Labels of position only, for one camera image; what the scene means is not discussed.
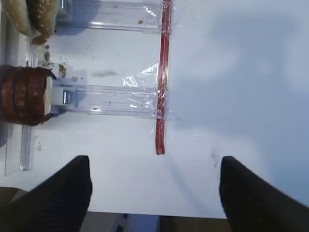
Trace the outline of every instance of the chocolate cake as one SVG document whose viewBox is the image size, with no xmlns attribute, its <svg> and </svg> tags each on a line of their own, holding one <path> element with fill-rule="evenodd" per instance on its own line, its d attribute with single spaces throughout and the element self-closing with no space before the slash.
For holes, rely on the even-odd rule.
<svg viewBox="0 0 309 232">
<path fill-rule="evenodd" d="M 44 94 L 48 77 L 41 67 L 0 66 L 0 121 L 35 126 L 46 122 Z"/>
</svg>

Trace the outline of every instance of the red tape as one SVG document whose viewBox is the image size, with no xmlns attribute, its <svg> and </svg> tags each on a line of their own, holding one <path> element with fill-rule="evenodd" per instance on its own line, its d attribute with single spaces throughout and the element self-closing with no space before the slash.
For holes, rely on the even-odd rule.
<svg viewBox="0 0 309 232">
<path fill-rule="evenodd" d="M 161 53 L 159 63 L 158 105 L 155 132 L 157 155 L 165 154 L 165 110 L 169 76 L 169 39 L 171 30 L 172 0 L 163 1 Z"/>
</svg>

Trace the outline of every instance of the white table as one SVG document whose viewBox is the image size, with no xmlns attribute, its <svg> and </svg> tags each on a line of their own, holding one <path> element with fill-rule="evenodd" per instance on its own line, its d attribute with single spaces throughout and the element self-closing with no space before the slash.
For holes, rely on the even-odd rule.
<svg viewBox="0 0 309 232">
<path fill-rule="evenodd" d="M 172 35 L 165 156 L 155 155 L 154 120 L 64 114 L 36 128 L 33 171 L 0 185 L 30 190 L 86 154 L 90 211 L 223 218 L 220 161 L 234 156 L 309 205 L 309 2 L 191 2 Z M 106 46 L 120 40 L 100 33 Z"/>
</svg>

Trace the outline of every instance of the sesame bun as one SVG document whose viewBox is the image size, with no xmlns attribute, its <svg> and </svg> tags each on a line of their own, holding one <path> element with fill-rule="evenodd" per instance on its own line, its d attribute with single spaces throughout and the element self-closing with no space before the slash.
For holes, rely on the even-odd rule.
<svg viewBox="0 0 309 232">
<path fill-rule="evenodd" d="M 21 34 L 31 36 L 32 30 L 26 0 L 1 0 L 1 3 L 2 8 L 16 29 Z"/>
<path fill-rule="evenodd" d="M 27 0 L 29 16 L 34 28 L 41 33 L 33 44 L 42 44 L 55 34 L 59 0 Z"/>
</svg>

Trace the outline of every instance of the brown bread roll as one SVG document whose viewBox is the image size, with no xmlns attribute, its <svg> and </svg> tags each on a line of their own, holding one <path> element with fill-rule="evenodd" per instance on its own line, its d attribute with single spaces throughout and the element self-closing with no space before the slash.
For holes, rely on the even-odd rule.
<svg viewBox="0 0 309 232">
<path fill-rule="evenodd" d="M 1 0 L 1 4 L 19 33 L 31 36 L 32 30 L 26 0 Z"/>
</svg>

